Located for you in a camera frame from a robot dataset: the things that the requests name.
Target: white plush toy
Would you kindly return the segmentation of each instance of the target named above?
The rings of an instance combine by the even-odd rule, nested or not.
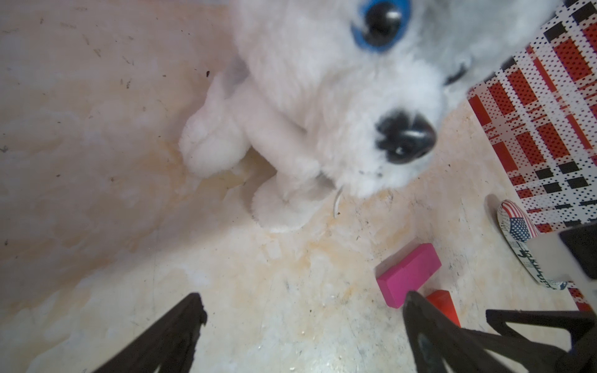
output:
[[[187,121],[184,161],[207,178],[253,146],[278,172],[252,205],[272,232],[301,228],[339,188],[404,186],[445,114],[559,1],[232,1],[238,56]]]

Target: red block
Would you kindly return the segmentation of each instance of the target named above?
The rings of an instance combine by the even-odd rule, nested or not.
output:
[[[429,303],[433,304],[438,310],[440,310],[444,316],[450,319],[451,322],[460,326],[458,315],[456,314],[456,308],[450,292],[447,290],[436,290],[427,296]]]

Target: black object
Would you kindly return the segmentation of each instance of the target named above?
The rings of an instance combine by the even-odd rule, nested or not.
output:
[[[402,312],[418,373],[445,373],[444,360],[454,372],[510,372],[485,350],[519,362],[530,373],[597,372],[597,319],[591,312],[487,310],[487,322],[501,335],[459,328],[414,291]],[[506,322],[566,329],[572,348],[566,352],[532,342]]]
[[[411,119],[404,111],[382,119],[377,130],[384,135],[377,147],[386,151],[388,162],[397,165],[421,158],[431,151],[437,140],[435,130],[424,117],[416,115]]]
[[[206,322],[201,296],[191,293],[95,373],[188,373]]]
[[[597,280],[597,223],[563,230],[559,237],[591,280]]]

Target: plaid fabric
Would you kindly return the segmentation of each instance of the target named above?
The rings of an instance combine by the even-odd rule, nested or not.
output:
[[[521,208],[543,233],[597,219],[596,4],[565,1],[468,96]]]

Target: floor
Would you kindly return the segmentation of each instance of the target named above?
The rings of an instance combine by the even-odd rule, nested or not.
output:
[[[255,152],[188,174],[177,137],[233,53],[226,7],[203,3],[1,2],[7,372],[90,372],[195,291],[209,320],[194,372],[411,372],[401,312],[375,278],[421,242],[443,263],[421,293],[449,290],[464,327],[490,330],[487,308],[575,309],[501,236],[493,209],[516,193],[467,103],[419,180],[344,198],[336,220],[330,200],[299,232],[251,219],[273,172]]]

